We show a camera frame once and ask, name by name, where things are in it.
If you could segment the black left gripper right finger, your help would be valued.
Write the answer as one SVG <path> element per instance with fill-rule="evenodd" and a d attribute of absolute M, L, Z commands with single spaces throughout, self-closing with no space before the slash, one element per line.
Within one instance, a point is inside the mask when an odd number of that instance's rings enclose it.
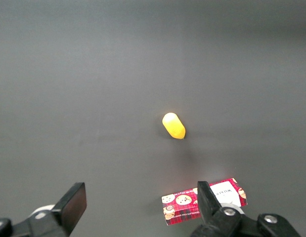
<path fill-rule="evenodd" d="M 300 234 L 284 217 L 263 213 L 257 220 L 247 217 L 234 204 L 221 204 L 210 185 L 199 181 L 198 208 L 203 224 L 191 234 L 192 237 L 299 237 Z"/>

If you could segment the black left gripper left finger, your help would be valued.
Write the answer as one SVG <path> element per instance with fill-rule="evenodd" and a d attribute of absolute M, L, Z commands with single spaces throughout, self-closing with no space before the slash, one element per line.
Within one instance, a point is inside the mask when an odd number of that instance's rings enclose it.
<path fill-rule="evenodd" d="M 18 224 L 0 218 L 0 237 L 68 237 L 86 207 L 85 183 L 75 183 L 56 204 L 37 208 Z"/>

